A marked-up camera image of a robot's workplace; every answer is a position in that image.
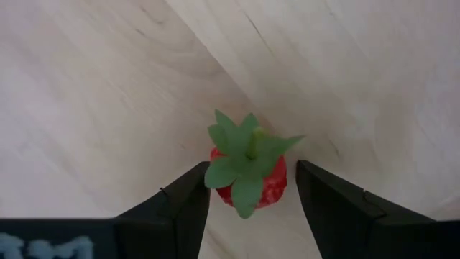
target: strawberry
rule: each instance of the strawberry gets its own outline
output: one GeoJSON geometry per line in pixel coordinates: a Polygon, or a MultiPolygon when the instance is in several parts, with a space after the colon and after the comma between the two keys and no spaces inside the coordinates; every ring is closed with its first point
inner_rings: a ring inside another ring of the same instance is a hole
{"type": "MultiPolygon", "coordinates": [[[[211,161],[216,158],[225,156],[222,154],[217,147],[211,151],[211,161]]],[[[273,172],[264,178],[264,187],[262,191],[262,197],[257,204],[256,209],[263,208],[270,204],[274,204],[279,201],[282,194],[285,191],[286,186],[288,185],[288,178],[286,176],[286,162],[284,156],[280,156],[278,159],[273,172]]],[[[224,202],[230,206],[234,206],[231,201],[231,185],[223,188],[216,189],[219,196],[224,200],[224,202]]]]}
{"type": "Polygon", "coordinates": [[[215,188],[238,215],[249,218],[255,209],[277,202],[288,184],[283,154],[302,139],[269,135],[253,114],[236,125],[216,110],[217,124],[208,128],[216,147],[205,174],[205,185],[215,188]]]}

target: strawberry leaves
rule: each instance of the strawberry leaves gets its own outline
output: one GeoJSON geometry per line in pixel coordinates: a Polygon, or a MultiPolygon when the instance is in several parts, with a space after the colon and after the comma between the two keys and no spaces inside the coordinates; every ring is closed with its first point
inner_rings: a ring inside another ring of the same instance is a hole
{"type": "Polygon", "coordinates": [[[235,180],[231,186],[231,200],[241,218],[247,219],[254,213],[263,188],[262,177],[242,176],[235,180]]]}
{"type": "Polygon", "coordinates": [[[212,161],[205,174],[205,185],[208,188],[231,185],[231,200],[239,216],[247,219],[262,197],[264,177],[273,172],[280,156],[302,137],[283,139],[268,135],[253,114],[247,115],[238,126],[216,110],[216,121],[208,132],[226,156],[212,161]]]}
{"type": "Polygon", "coordinates": [[[215,159],[204,176],[204,184],[208,188],[223,188],[231,185],[238,173],[231,165],[231,158],[222,157],[215,159]]]}
{"type": "Polygon", "coordinates": [[[223,154],[227,154],[229,151],[229,142],[224,128],[219,124],[215,124],[208,127],[208,133],[219,151],[223,154]]]}

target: toy strawberry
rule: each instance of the toy strawberry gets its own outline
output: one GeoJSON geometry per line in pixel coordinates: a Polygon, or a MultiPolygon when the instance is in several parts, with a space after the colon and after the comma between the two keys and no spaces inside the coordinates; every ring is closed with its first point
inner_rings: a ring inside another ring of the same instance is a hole
{"type": "Polygon", "coordinates": [[[249,114],[236,125],[216,110],[217,124],[208,128],[216,145],[205,185],[217,189],[225,203],[247,219],[256,208],[277,202],[288,184],[283,154],[302,139],[269,135],[249,114]]]}

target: green leaf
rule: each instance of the green leaf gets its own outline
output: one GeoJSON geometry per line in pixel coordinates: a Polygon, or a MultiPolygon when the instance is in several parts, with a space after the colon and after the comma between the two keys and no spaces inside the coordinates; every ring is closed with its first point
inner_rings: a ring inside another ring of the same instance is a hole
{"type": "Polygon", "coordinates": [[[299,142],[303,136],[290,137],[283,139],[281,137],[266,136],[259,139],[257,143],[257,157],[253,168],[254,173],[263,177],[269,176],[273,172],[280,156],[286,153],[295,143],[299,142]]]}
{"type": "Polygon", "coordinates": [[[257,158],[257,143],[263,140],[267,136],[265,129],[256,127],[252,130],[251,137],[249,138],[249,144],[246,151],[246,156],[250,160],[257,158]]]}
{"type": "Polygon", "coordinates": [[[237,177],[237,172],[231,165],[231,158],[215,159],[204,175],[204,184],[208,188],[223,188],[231,185],[237,177]]]}
{"type": "Polygon", "coordinates": [[[257,121],[257,118],[253,115],[253,113],[250,113],[243,119],[243,122],[239,127],[245,132],[252,133],[252,131],[254,131],[258,126],[259,121],[257,121]]]}
{"type": "Polygon", "coordinates": [[[223,114],[218,109],[215,111],[215,113],[217,124],[221,125],[227,133],[232,132],[236,129],[235,123],[225,114],[223,114]]]}
{"type": "Polygon", "coordinates": [[[223,154],[228,153],[228,140],[227,135],[223,127],[219,124],[215,124],[208,127],[209,136],[213,140],[214,145],[221,151],[223,154]]]}
{"type": "Polygon", "coordinates": [[[235,180],[231,186],[231,200],[241,218],[247,219],[254,213],[263,188],[262,177],[242,176],[235,180]]]}

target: wood grain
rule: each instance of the wood grain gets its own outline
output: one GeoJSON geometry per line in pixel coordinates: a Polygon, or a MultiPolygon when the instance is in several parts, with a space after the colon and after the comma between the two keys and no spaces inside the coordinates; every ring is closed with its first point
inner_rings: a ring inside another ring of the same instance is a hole
{"type": "Polygon", "coordinates": [[[458,1],[167,1],[307,159],[460,217],[458,1]]]}
{"type": "Polygon", "coordinates": [[[163,1],[0,1],[0,215],[108,217],[255,111],[163,1]]]}
{"type": "Polygon", "coordinates": [[[134,206],[207,160],[215,108],[306,140],[278,204],[213,193],[201,258],[320,258],[299,157],[460,217],[458,1],[166,1],[0,0],[0,217],[134,206]]]}

